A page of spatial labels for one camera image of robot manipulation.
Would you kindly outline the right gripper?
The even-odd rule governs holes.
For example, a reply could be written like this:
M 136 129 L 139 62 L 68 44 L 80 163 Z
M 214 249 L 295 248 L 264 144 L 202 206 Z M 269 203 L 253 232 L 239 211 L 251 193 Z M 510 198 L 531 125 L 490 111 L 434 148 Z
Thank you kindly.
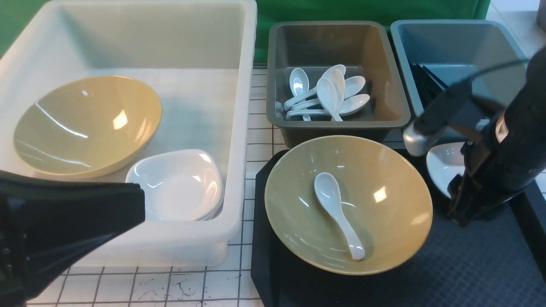
M 534 179 L 534 168 L 509 159 L 492 143 L 464 144 L 465 170 L 448 185 L 447 216 L 466 227 L 520 194 Z

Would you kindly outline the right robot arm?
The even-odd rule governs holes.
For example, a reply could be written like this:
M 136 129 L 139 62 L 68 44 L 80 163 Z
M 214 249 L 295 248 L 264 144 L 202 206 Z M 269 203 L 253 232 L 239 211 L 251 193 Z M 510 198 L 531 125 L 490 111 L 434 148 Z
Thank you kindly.
M 483 75 L 527 64 L 525 82 L 509 106 L 475 95 Z M 412 156 L 424 156 L 447 128 L 467 140 L 465 171 L 448 185 L 447 217 L 465 227 L 525 190 L 545 169 L 546 51 L 497 64 L 448 86 L 404 130 Z

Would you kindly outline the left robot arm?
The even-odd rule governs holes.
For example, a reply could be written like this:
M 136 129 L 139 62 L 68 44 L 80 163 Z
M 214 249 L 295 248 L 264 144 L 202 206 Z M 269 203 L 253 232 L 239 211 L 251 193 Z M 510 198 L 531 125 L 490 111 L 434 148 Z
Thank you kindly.
M 144 221 L 145 193 L 136 183 L 1 171 L 1 305 L 26 306 L 88 253 Z

